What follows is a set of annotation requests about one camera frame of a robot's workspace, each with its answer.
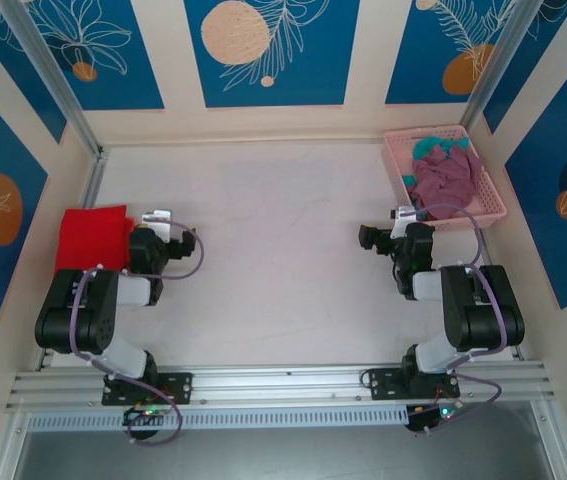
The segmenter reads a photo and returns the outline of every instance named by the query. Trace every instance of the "purple cloth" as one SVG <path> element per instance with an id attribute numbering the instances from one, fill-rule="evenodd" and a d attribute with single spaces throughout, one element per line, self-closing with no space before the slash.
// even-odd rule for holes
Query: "purple cloth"
<path id="1" fill-rule="evenodd" d="M 477 194 L 477 178 L 483 162 L 469 150 L 459 146 L 450 149 L 449 156 L 436 145 L 421 160 L 414 160 L 416 187 L 410 192 L 418 208 L 451 203 L 467 207 Z M 430 210 L 436 220 L 451 218 L 456 210 L 440 207 Z"/>

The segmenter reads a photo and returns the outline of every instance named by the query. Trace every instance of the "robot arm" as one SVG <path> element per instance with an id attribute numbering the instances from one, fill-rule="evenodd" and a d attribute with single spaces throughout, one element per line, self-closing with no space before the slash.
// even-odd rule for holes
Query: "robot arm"
<path id="1" fill-rule="evenodd" d="M 417 222 L 415 215 L 406 215 L 413 211 L 412 207 L 400 207 L 393 212 L 392 229 L 362 225 L 359 243 L 366 250 L 376 247 L 377 254 L 392 258 L 394 279 L 406 299 L 443 302 L 445 331 L 411 346 L 397 371 L 370 372 L 378 383 L 373 398 L 380 400 L 435 398 L 441 386 L 458 397 L 456 379 L 447 372 L 449 365 L 471 352 L 492 350 L 501 343 L 499 324 L 482 283 L 465 267 L 432 269 L 434 228 Z M 502 312 L 507 345 L 519 345 L 525 326 L 505 269 L 491 265 L 480 267 L 480 271 Z"/>
<path id="2" fill-rule="evenodd" d="M 146 217 L 169 221 L 169 212 L 155 211 L 144 216 L 146 223 L 137 226 L 130 234 L 129 269 L 132 274 L 160 275 L 170 259 L 189 257 L 194 251 L 196 239 L 185 231 L 182 240 L 169 237 L 163 223 L 152 223 Z M 59 270 L 41 308 L 35 326 L 35 338 L 42 348 L 50 348 L 61 354 L 70 354 L 70 315 L 75 301 L 82 270 Z M 78 349 L 108 367 L 110 371 L 159 389 L 176 390 L 167 385 L 163 374 L 158 374 L 152 355 L 126 341 L 115 329 L 117 306 L 155 305 L 163 291 L 160 278 L 142 278 L 122 275 L 121 272 L 97 270 L 83 289 L 77 315 L 76 344 Z M 189 382 L 191 375 L 169 375 L 169 381 Z M 143 388 L 104 377 L 104 405 L 134 405 L 147 397 Z M 187 396 L 180 398 L 179 403 Z"/>

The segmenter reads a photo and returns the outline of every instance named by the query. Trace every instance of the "pink basket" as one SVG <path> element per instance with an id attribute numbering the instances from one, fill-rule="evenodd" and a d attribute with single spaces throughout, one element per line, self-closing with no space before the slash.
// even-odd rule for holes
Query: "pink basket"
<path id="1" fill-rule="evenodd" d="M 390 177 L 394 194 L 399 205 L 412 205 L 410 196 L 403 183 L 403 175 L 413 175 L 412 152 L 414 145 L 422 138 L 437 136 L 446 139 L 460 140 L 467 137 L 467 131 L 460 125 L 448 125 L 443 127 L 411 128 L 409 130 L 398 130 L 388 132 L 384 135 L 383 163 Z M 476 154 L 476 150 L 470 142 L 469 148 Z M 474 196 L 472 203 L 466 208 L 481 228 L 492 225 L 496 220 L 507 214 L 503 200 L 499 196 L 494 184 L 484 168 L 478 177 L 478 195 Z M 423 222 L 436 228 L 437 231 L 466 230 L 473 228 L 472 222 L 462 213 L 447 220 L 433 220 Z"/>

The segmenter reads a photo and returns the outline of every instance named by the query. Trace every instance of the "white tabletop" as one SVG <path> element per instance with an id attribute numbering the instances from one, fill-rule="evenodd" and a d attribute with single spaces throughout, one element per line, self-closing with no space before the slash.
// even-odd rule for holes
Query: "white tabletop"
<path id="1" fill-rule="evenodd" d="M 359 225 L 389 227 L 396 206 L 380 152 L 370 142 L 113 149 L 97 204 L 136 218 L 169 209 L 206 251 L 156 306 L 119 308 L 117 330 L 160 364 L 399 361 L 443 330 L 443 313 L 405 300 L 391 260 L 358 244 Z M 469 261 L 476 247 L 471 230 L 435 234 L 434 266 Z"/>

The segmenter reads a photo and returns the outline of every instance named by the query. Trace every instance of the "peach circle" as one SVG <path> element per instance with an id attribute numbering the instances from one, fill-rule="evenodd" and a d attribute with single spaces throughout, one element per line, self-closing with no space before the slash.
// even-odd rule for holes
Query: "peach circle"
<path id="1" fill-rule="evenodd" d="M 419 10 L 429 10 L 434 5 L 436 5 L 438 0 L 416 0 L 416 8 Z"/>
<path id="2" fill-rule="evenodd" d="M 242 65 L 259 58 L 270 46 L 270 29 L 251 5 L 236 0 L 219 3 L 201 24 L 208 53 L 225 65 Z"/>
<path id="3" fill-rule="evenodd" d="M 274 85 L 274 79 L 267 75 L 261 79 L 261 85 L 263 85 L 264 87 L 271 87 L 272 85 Z"/>

